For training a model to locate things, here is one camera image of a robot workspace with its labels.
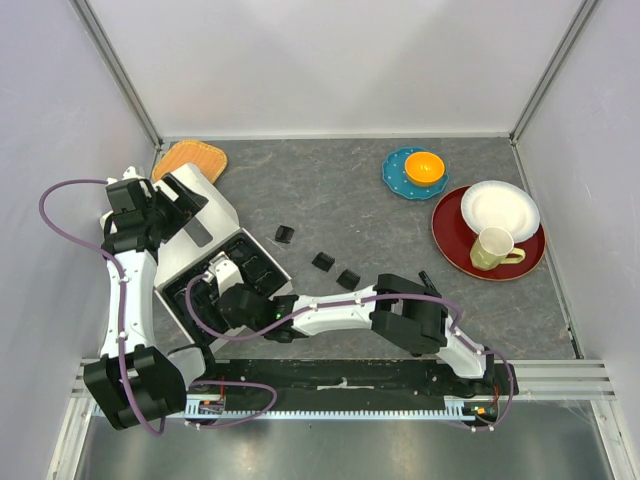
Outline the black clipper guard comb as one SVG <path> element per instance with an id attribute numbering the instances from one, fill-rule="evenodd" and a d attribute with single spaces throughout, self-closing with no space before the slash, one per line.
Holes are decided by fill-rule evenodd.
<path id="1" fill-rule="evenodd" d="M 360 280 L 361 277 L 357 273 L 350 269 L 345 269 L 339 274 L 336 283 L 348 291 L 354 291 Z"/>
<path id="2" fill-rule="evenodd" d="M 274 240 L 282 244 L 290 244 L 295 234 L 295 229 L 289 226 L 280 225 L 275 233 Z"/>
<path id="3" fill-rule="evenodd" d="M 329 272 L 335 264 L 335 258 L 326 252 L 319 252 L 312 260 L 312 265 L 316 268 Z"/>

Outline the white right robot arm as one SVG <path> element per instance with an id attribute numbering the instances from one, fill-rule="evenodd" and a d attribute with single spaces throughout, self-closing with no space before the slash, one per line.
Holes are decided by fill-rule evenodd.
<path id="1" fill-rule="evenodd" d="M 237 269 L 209 270 L 189 281 L 185 303 L 196 325 L 216 339 L 230 330 L 289 343 L 334 331 L 371 331 L 412 355 L 434 355 L 467 392 L 483 392 L 494 381 L 492 351 L 462 332 L 463 310 L 433 287 L 394 274 L 347 293 L 266 296 L 239 280 Z"/>

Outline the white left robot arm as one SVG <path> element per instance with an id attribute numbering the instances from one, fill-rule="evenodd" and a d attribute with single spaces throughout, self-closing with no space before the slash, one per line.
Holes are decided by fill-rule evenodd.
<path id="1" fill-rule="evenodd" d="M 185 409 L 189 386 L 208 393 L 219 382 L 218 367 L 197 346 L 163 355 L 153 327 L 159 248 L 207 200 L 173 175 L 158 184 L 137 175 L 112 181 L 106 195 L 111 211 L 101 253 L 110 277 L 109 320 L 99 358 L 85 367 L 83 379 L 112 427 L 150 427 Z"/>

